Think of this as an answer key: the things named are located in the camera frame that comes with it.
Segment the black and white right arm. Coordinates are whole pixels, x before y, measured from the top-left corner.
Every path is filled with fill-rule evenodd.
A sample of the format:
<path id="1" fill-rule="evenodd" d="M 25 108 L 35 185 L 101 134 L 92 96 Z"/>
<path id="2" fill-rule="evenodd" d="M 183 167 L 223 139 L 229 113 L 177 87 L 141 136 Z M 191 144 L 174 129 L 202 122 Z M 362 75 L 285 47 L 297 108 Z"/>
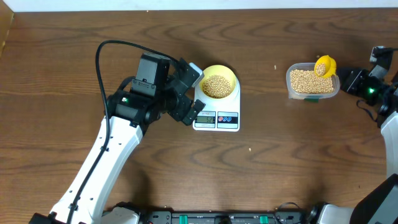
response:
<path id="1" fill-rule="evenodd" d="M 359 97 L 374 106 L 377 123 L 386 147 L 387 179 L 354 208 L 324 204 L 308 217 L 308 223 L 397 223 L 397 77 L 384 82 L 395 48 L 374 47 L 370 56 L 371 70 L 338 69 L 340 90 Z"/>

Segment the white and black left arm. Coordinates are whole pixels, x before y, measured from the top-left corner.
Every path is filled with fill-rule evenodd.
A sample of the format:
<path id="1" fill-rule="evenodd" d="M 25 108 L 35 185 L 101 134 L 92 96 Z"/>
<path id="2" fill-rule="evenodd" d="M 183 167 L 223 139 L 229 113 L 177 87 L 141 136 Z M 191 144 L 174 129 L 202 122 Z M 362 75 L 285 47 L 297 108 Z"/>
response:
<path id="1" fill-rule="evenodd" d="M 203 71 L 184 59 L 142 54 L 135 76 L 125 78 L 105 100 L 105 116 L 96 141 L 63 197 L 48 215 L 33 214 L 31 223 L 132 223 L 141 214 L 120 204 L 105 212 L 114 184 L 151 123 L 167 113 L 189 126 L 204 108 L 186 92 L 203 79 Z"/>

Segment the yellow measuring scoop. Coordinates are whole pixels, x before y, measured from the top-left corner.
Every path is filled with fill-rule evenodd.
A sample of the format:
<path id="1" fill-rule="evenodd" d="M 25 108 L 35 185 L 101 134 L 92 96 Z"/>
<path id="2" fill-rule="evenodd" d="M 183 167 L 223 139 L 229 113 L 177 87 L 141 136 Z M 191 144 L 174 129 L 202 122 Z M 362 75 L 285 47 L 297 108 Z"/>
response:
<path id="1" fill-rule="evenodd" d="M 315 75 L 322 78 L 330 78 L 336 75 L 336 61 L 329 55 L 321 56 L 314 66 Z"/>

